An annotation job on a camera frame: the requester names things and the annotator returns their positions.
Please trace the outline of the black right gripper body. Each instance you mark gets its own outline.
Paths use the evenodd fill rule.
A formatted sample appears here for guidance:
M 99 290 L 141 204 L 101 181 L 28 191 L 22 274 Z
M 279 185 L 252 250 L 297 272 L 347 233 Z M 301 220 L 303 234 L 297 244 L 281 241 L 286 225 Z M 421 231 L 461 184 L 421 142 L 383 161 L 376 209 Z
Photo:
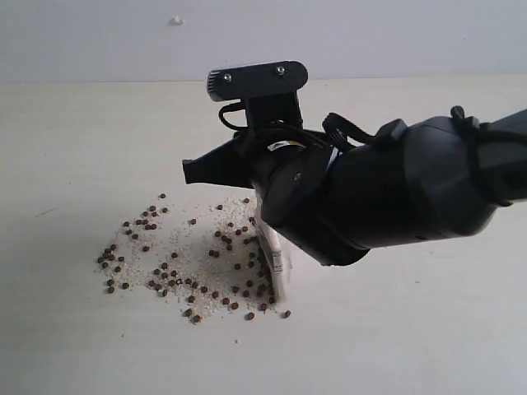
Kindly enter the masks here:
M 233 137 L 183 160 L 187 184 L 252 188 L 263 199 L 263 220 L 323 266 L 348 266 L 367 255 L 321 219 L 324 178 L 336 151 L 322 133 L 302 127 L 296 94 L 239 99 L 218 117 Z

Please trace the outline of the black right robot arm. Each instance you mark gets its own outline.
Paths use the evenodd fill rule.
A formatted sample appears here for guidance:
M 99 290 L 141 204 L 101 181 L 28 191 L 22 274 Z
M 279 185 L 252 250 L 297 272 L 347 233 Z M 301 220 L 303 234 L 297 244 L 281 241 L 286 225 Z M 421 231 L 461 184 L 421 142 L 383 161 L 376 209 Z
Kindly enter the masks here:
M 455 106 L 370 135 L 330 114 L 304 129 L 293 94 L 243 99 L 247 124 L 183 163 L 187 183 L 252 188 L 263 221 L 325 266 L 376 248 L 476 235 L 526 199 L 526 113 L 481 123 Z

